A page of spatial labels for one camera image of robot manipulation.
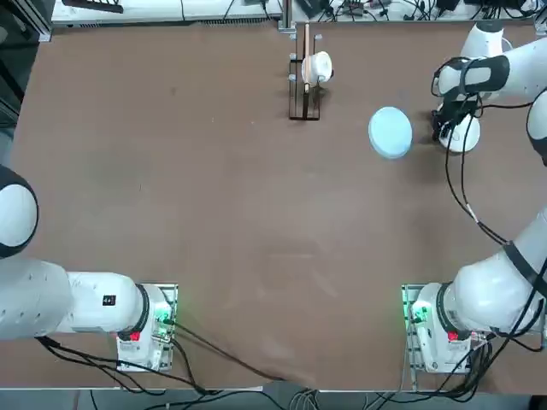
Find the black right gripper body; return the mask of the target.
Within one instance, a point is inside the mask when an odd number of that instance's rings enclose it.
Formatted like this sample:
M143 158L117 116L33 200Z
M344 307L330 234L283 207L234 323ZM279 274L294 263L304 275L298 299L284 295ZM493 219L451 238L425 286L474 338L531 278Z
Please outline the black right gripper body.
M447 98L432 111L432 139L479 139L479 121L475 118L477 96L449 101Z

